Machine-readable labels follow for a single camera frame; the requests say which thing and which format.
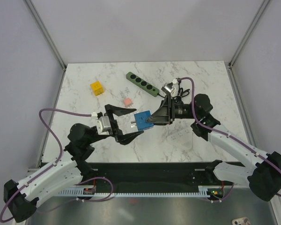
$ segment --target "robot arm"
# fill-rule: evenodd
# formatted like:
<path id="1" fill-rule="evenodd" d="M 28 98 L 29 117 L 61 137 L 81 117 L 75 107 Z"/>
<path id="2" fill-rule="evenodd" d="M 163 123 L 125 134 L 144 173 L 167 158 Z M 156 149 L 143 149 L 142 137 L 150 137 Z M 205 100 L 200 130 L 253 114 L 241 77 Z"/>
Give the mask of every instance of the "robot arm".
<path id="1" fill-rule="evenodd" d="M 116 142 L 126 145 L 143 131 L 123 134 L 113 115 L 122 116 L 136 109 L 105 106 L 106 113 L 97 114 L 95 127 L 74 124 L 70 129 L 70 143 L 65 147 L 59 162 L 53 160 L 32 175 L 18 181 L 8 181 L 4 185 L 4 202 L 17 223 L 30 216 L 46 200 L 67 187 L 78 184 L 82 179 L 95 177 L 91 166 L 85 161 L 95 150 L 90 145 L 107 137 L 114 137 Z"/>
<path id="2" fill-rule="evenodd" d="M 159 109 L 147 119 L 147 122 L 154 125 L 167 125 L 172 124 L 175 119 L 194 119 L 192 103 L 175 103 L 171 97 L 173 92 L 172 85 L 165 84 L 162 90 L 165 92 L 166 97 Z M 207 95 L 198 94 L 193 100 L 195 115 L 200 123 L 204 125 L 201 126 L 197 122 L 191 125 L 195 135 L 221 147 L 244 165 L 230 165 L 216 160 L 206 168 L 206 171 L 215 175 L 218 180 L 227 180 L 249 187 L 256 196 L 264 201 L 270 201 L 281 189 L 281 175 L 258 155 L 272 162 L 280 170 L 281 155 L 277 152 L 269 154 L 248 143 L 242 145 L 241 143 L 244 141 L 233 135 L 224 125 L 221 125 L 220 121 L 210 114 L 213 106 L 210 104 L 210 99 Z M 245 146 L 249 146 L 256 154 L 253 154 Z"/>

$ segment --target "small device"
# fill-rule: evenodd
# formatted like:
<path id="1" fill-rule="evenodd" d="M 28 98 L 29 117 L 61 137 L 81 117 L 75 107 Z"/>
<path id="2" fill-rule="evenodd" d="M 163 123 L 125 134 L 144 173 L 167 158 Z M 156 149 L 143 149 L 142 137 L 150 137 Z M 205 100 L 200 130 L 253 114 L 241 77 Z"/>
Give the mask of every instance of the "small device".
<path id="1" fill-rule="evenodd" d="M 154 126 L 153 123 L 147 123 L 146 120 L 151 116 L 150 111 L 144 111 L 140 113 L 134 114 L 135 121 L 131 123 L 135 123 L 138 131 L 148 130 Z"/>
<path id="2" fill-rule="evenodd" d="M 101 94 L 104 93 L 104 89 L 103 89 L 103 87 L 102 87 L 102 85 L 100 84 L 99 81 L 96 81 L 96 82 L 92 83 L 90 85 L 90 87 L 92 88 L 95 96 L 98 96 L 98 95 L 101 95 Z"/>
<path id="3" fill-rule="evenodd" d="M 97 131 L 99 135 L 109 135 L 109 130 L 111 129 L 111 123 L 108 116 L 101 116 L 97 120 Z"/>
<path id="4" fill-rule="evenodd" d="M 247 217 L 242 217 L 238 219 L 234 219 L 232 221 L 233 225 L 251 225 L 249 219 Z"/>
<path id="5" fill-rule="evenodd" d="M 135 75 L 132 72 L 129 72 L 126 74 L 126 79 L 134 83 L 136 86 L 140 87 L 141 89 L 145 90 L 148 92 L 150 95 L 157 97 L 159 94 L 159 89 L 157 87 L 154 87 L 152 84 L 150 84 L 147 81 L 144 81 L 137 75 Z"/>
<path id="6" fill-rule="evenodd" d="M 171 95 L 171 97 L 176 97 L 178 95 L 179 91 L 179 82 L 176 79 L 174 79 L 171 83 L 165 83 L 161 90 L 166 94 L 166 95 Z"/>
<path id="7" fill-rule="evenodd" d="M 124 103 L 126 108 L 129 107 L 129 106 L 132 106 L 132 104 L 133 104 L 130 98 L 125 98 L 123 100 L 123 103 Z"/>

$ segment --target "power socket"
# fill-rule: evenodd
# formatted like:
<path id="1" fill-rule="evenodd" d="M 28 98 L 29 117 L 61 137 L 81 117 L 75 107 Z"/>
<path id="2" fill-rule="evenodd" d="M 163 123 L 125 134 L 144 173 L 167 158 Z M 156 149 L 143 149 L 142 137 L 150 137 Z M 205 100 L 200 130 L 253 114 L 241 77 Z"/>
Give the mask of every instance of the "power socket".
<path id="1" fill-rule="evenodd" d="M 147 123 L 146 120 L 151 116 L 150 111 L 144 111 L 134 114 L 135 123 L 138 131 L 148 130 L 154 126 L 153 123 Z"/>
<path id="2" fill-rule="evenodd" d="M 157 87 L 154 87 L 149 82 L 141 79 L 139 76 L 135 75 L 132 72 L 129 72 L 126 74 L 126 79 L 134 83 L 136 86 L 140 87 L 144 91 L 148 92 L 150 95 L 157 97 L 159 94 L 159 89 Z"/>
<path id="3" fill-rule="evenodd" d="M 192 149 L 192 128 L 180 130 L 177 133 L 167 136 L 167 142 L 183 150 Z"/>

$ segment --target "pink cube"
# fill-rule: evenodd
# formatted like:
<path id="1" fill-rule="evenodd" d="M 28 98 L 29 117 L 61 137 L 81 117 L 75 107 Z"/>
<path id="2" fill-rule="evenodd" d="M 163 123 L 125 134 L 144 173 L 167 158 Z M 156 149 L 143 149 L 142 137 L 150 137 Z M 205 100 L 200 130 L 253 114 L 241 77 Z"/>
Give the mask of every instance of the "pink cube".
<path id="1" fill-rule="evenodd" d="M 123 102 L 124 102 L 125 107 L 129 107 L 129 106 L 132 105 L 132 101 L 131 101 L 130 98 L 125 98 L 125 99 L 123 100 Z"/>

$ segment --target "marble table surface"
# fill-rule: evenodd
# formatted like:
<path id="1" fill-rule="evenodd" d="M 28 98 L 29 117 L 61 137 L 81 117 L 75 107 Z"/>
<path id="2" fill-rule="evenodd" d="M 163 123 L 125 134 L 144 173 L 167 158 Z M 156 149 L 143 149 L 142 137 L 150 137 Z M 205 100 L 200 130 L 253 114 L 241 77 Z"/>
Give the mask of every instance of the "marble table surface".
<path id="1" fill-rule="evenodd" d="M 105 112 L 104 105 L 124 107 L 123 99 L 133 101 L 132 108 L 138 112 L 159 107 L 161 97 L 153 97 L 126 79 L 128 72 L 139 75 L 144 80 L 161 89 L 162 85 L 176 77 L 190 76 L 195 81 L 195 93 L 208 94 L 214 109 L 211 114 L 231 132 L 247 141 L 244 127 L 237 108 L 226 67 L 223 61 L 190 62 L 124 62 L 124 63 L 83 63 L 69 64 L 57 103 L 58 109 L 76 113 Z M 99 81 L 105 92 L 95 96 L 90 84 Z M 181 87 L 190 88 L 188 80 L 182 81 Z M 190 102 L 190 95 L 183 98 Z M 133 113 L 115 118 L 124 133 L 137 131 L 131 128 Z M 70 127 L 75 123 L 94 126 L 95 120 L 56 112 L 52 129 L 59 137 L 63 147 L 69 140 Z M 179 138 L 172 142 L 168 136 L 179 130 L 189 129 L 194 120 L 175 120 L 172 125 L 154 126 L 138 136 L 129 145 L 123 146 L 109 137 L 93 144 L 95 151 L 88 162 L 210 162 L 215 159 L 237 161 L 221 148 L 189 133 L 189 147 L 181 148 Z M 52 161 L 59 152 L 58 144 L 49 135 L 44 150 L 43 162 Z"/>

